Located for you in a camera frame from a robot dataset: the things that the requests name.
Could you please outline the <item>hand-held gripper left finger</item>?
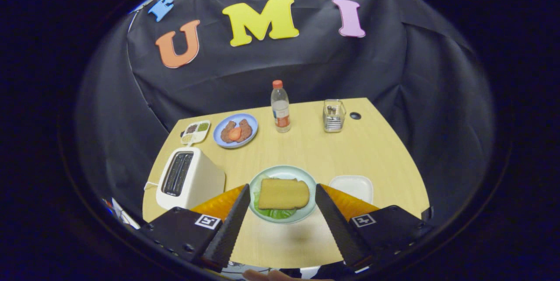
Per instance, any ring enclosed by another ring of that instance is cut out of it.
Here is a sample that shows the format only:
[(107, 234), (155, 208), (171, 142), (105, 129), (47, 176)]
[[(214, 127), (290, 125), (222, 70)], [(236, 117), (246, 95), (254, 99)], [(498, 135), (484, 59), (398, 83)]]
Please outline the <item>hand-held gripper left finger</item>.
[(172, 258), (220, 273), (228, 266), (250, 201), (250, 186), (244, 184), (192, 209), (173, 207), (139, 231)]

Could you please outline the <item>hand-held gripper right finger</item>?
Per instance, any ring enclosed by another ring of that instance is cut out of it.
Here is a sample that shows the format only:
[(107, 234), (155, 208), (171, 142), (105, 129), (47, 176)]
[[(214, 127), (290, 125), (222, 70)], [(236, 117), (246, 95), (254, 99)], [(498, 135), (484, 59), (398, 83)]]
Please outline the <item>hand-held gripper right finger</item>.
[(354, 271), (394, 265), (434, 229), (401, 207), (379, 208), (324, 184), (316, 186), (315, 202), (344, 263)]

